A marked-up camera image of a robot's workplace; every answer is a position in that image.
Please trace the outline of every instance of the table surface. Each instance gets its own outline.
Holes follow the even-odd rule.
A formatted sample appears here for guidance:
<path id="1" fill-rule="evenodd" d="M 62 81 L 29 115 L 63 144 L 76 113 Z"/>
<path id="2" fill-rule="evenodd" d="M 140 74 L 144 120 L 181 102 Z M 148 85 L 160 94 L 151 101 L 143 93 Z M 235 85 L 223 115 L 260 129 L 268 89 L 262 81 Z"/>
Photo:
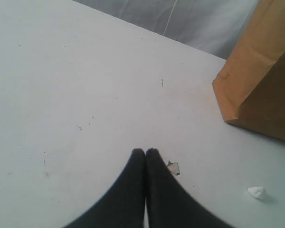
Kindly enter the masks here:
<path id="1" fill-rule="evenodd" d="M 223 122 L 224 62 L 71 0 L 0 0 L 0 228 L 62 227 L 151 147 L 229 224 L 285 228 L 285 143 Z"/>

